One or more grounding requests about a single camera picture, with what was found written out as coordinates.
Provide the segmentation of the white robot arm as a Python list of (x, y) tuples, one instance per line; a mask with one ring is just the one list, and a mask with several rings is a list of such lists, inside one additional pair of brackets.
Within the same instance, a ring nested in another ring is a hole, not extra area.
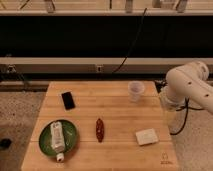
[(207, 83), (208, 77), (209, 69), (202, 61), (174, 67), (167, 72), (166, 85), (160, 90), (159, 98), (168, 125), (174, 121), (177, 108), (186, 98), (213, 114), (213, 87)]

